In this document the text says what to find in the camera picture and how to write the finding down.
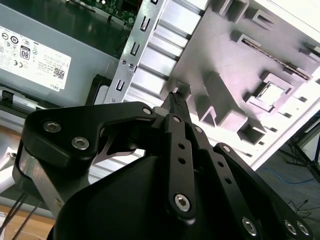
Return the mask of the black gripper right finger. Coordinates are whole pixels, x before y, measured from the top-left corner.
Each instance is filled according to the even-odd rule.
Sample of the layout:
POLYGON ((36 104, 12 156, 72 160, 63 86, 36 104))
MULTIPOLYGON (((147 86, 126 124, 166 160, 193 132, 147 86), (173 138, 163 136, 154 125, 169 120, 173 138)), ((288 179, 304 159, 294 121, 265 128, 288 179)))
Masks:
POLYGON ((196 186, 215 240, 313 240, 305 221, 227 144, 212 146, 193 124, 186 100, 177 95, 193 165, 196 186))

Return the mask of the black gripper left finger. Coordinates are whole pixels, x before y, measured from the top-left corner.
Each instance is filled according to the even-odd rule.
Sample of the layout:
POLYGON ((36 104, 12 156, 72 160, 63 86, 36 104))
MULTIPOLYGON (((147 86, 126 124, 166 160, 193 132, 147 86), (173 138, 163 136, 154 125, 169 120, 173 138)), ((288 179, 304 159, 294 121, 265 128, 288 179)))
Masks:
POLYGON ((135 101, 31 113, 14 164, 17 182, 57 219, 76 193, 144 157, 193 159, 177 95, 154 108, 135 101))

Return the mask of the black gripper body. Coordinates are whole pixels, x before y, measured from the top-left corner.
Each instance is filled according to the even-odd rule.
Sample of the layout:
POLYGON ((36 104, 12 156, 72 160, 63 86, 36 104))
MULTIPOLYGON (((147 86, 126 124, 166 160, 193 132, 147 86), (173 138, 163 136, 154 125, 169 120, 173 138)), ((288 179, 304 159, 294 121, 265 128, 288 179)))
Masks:
POLYGON ((209 174, 186 156, 139 159, 72 196, 51 240, 250 240, 253 215, 221 155, 209 174))

